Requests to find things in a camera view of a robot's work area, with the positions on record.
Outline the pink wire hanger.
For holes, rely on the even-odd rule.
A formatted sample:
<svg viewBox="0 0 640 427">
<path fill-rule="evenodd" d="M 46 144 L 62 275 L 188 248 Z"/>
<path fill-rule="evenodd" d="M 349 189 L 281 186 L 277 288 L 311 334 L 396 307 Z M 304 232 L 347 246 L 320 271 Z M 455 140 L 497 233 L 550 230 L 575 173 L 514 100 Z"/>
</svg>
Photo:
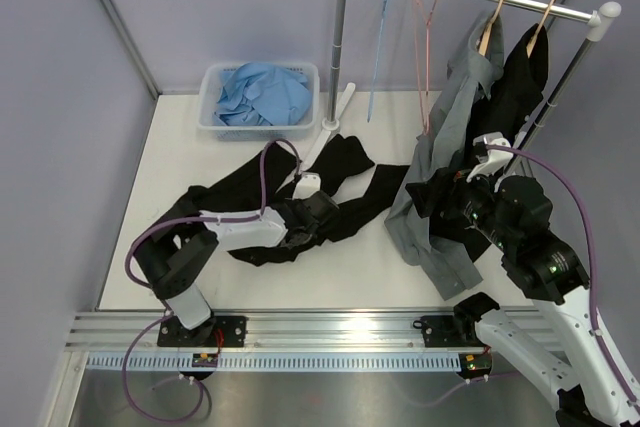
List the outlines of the pink wire hanger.
<svg viewBox="0 0 640 427">
<path fill-rule="evenodd" d="M 426 12 L 426 8 L 422 0 L 411 0 L 416 86 L 418 91 L 418 103 L 423 135 L 427 135 L 430 130 L 430 110 L 428 108 L 431 61 L 430 34 L 433 16 L 438 2 L 439 0 L 433 0 L 430 11 Z"/>
</svg>

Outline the light blue shirt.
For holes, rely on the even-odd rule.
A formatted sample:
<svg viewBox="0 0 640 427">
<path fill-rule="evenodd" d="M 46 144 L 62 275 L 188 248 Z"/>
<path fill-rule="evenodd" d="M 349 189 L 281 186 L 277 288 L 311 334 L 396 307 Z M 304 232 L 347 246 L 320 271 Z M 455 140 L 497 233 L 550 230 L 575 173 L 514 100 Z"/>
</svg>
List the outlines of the light blue shirt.
<svg viewBox="0 0 640 427">
<path fill-rule="evenodd" d="M 309 79 L 302 72 L 251 62 L 218 77 L 221 89 L 212 114 L 216 126 L 297 125 L 312 106 Z"/>
</svg>

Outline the blue wire hanger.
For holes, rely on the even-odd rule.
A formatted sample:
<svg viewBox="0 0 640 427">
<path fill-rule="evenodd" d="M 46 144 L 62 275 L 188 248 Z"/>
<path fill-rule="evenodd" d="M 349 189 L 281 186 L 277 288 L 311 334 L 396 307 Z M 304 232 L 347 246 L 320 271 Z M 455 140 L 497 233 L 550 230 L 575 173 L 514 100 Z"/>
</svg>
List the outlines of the blue wire hanger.
<svg viewBox="0 0 640 427">
<path fill-rule="evenodd" d="M 368 107 L 367 107 L 367 119 L 366 119 L 367 123 L 371 122 L 374 108 L 375 108 L 374 107 L 375 93 L 376 93 L 376 86 L 377 86 L 378 76 L 379 76 L 379 69 L 380 69 L 379 65 L 380 65 L 380 60 L 382 56 L 382 44 L 383 44 L 383 37 L 384 37 L 384 31 L 385 31 L 385 23 L 387 18 L 388 4 L 389 4 L 389 0 L 382 0 L 381 11 L 380 11 L 380 23 L 379 23 L 376 52 L 375 52 L 375 59 L 374 59 L 374 67 L 373 67 Z"/>
</svg>

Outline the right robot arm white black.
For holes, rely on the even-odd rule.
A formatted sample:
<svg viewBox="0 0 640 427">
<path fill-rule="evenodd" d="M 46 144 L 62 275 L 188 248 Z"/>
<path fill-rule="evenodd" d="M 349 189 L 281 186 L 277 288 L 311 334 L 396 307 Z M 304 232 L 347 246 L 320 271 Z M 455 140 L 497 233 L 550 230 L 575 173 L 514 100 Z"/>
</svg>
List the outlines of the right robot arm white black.
<svg viewBox="0 0 640 427">
<path fill-rule="evenodd" d="M 561 426 L 636 426 L 639 383 L 591 304 L 593 282 L 567 243 L 550 229 L 552 203 L 533 178 L 501 183 L 486 176 L 436 175 L 407 185 L 422 218 L 441 212 L 465 219 L 501 252 L 507 277 L 547 320 L 560 360 L 480 292 L 453 308 L 462 343 L 500 353 L 549 402 Z"/>
</svg>

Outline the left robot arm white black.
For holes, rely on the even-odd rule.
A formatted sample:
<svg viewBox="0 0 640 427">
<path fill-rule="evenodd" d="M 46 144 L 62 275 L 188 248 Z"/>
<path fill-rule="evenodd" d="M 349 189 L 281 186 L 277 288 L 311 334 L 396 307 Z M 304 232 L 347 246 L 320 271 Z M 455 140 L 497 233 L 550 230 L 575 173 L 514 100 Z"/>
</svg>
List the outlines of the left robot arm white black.
<svg viewBox="0 0 640 427">
<path fill-rule="evenodd" d="M 170 311 L 161 328 L 173 337 L 171 346 L 202 346 L 220 338 L 220 322 L 196 285 L 215 251 L 292 250 L 318 240 L 338 217 L 338 205 L 321 191 L 244 212 L 203 211 L 178 202 L 133 242 L 125 271 L 131 275 L 136 262 L 143 283 Z"/>
</svg>

